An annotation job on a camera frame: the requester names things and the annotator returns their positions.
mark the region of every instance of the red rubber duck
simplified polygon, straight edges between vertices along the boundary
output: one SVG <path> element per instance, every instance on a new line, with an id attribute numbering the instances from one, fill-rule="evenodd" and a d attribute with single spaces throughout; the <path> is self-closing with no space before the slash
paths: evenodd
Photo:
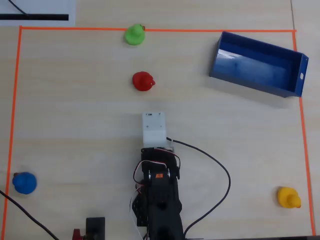
<path id="1" fill-rule="evenodd" d="M 146 71 L 140 71 L 133 75 L 132 83 L 134 87 L 142 92 L 148 91 L 156 84 L 154 78 Z"/>

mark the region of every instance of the red component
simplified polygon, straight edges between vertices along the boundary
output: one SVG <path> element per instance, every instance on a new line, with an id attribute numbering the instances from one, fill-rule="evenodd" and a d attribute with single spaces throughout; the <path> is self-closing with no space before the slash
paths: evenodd
<path id="1" fill-rule="evenodd" d="M 133 75 L 132 83 L 139 91 L 148 91 L 156 84 L 154 78 L 146 71 L 140 71 Z"/>
<path id="2" fill-rule="evenodd" d="M 84 237 L 80 235 L 80 229 L 73 229 L 72 240 L 83 240 Z"/>

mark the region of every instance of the white wire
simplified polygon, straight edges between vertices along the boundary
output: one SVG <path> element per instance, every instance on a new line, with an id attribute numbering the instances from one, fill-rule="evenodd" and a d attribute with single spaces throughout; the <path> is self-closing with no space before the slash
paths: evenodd
<path id="1" fill-rule="evenodd" d="M 132 198 L 135 196 L 135 193 L 136 193 L 140 188 L 141 188 L 141 187 L 138 187 L 138 188 L 134 191 L 132 197 L 130 198 L 129 209 L 130 209 L 130 217 L 131 217 L 131 219 L 132 219 L 132 221 L 133 221 L 133 224 L 134 224 L 134 226 L 135 226 L 135 229 L 138 231 L 140 238 L 141 238 L 142 240 L 144 240 L 144 238 L 143 238 L 143 237 L 141 236 L 141 234 L 140 234 L 140 231 L 139 231 L 139 229 L 138 229 L 138 226 L 137 226 L 134 218 L 132 217 L 132 213 L 131 213 L 131 209 L 132 209 L 131 201 L 132 201 Z"/>
<path id="2" fill-rule="evenodd" d="M 159 162 L 159 161 L 151 161 L 151 160 L 142 160 L 139 162 L 138 166 L 135 168 L 134 170 L 134 173 L 133 173 L 133 179 L 136 181 L 136 172 L 138 170 L 138 168 L 140 167 L 140 165 L 143 163 L 143 162 L 150 162 L 150 163 L 154 163 L 154 164 L 161 164 L 161 165 L 164 165 L 165 168 L 167 168 L 167 165 L 164 163 L 164 162 Z"/>
<path id="3" fill-rule="evenodd" d="M 162 151 L 162 152 L 167 152 L 167 153 L 170 153 L 170 154 L 176 156 L 179 159 L 179 169 L 180 169 L 181 160 L 180 160 L 180 157 L 177 154 L 175 154 L 172 151 L 169 151 L 169 150 L 166 150 L 166 149 L 162 149 L 162 148 L 155 148 L 155 150 L 159 150 L 159 151 Z"/>

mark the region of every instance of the rubber duck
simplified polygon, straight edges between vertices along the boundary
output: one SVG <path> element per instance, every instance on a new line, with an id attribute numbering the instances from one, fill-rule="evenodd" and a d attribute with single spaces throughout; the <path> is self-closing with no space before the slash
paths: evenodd
<path id="1" fill-rule="evenodd" d="M 154 78 L 146 71 L 140 71 L 133 75 L 132 83 L 139 91 L 148 91 L 156 84 Z"/>
<path id="2" fill-rule="evenodd" d="M 145 27 L 135 24 L 129 27 L 124 33 L 125 41 L 130 45 L 139 45 L 145 40 Z"/>
<path id="3" fill-rule="evenodd" d="M 277 192 L 279 204 L 287 209 L 300 208 L 301 199 L 294 188 L 281 187 Z"/>
<path id="4" fill-rule="evenodd" d="M 37 187 L 37 179 L 30 172 L 19 172 L 13 175 L 12 183 L 14 189 L 21 194 L 30 194 Z"/>

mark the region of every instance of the blue rubber duck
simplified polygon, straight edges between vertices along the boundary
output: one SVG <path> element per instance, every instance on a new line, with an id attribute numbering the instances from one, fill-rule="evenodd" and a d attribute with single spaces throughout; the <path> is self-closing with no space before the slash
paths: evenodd
<path id="1" fill-rule="evenodd" d="M 37 179 L 30 172 L 19 172 L 13 175 L 12 183 L 15 190 L 21 194 L 30 194 L 37 187 Z"/>

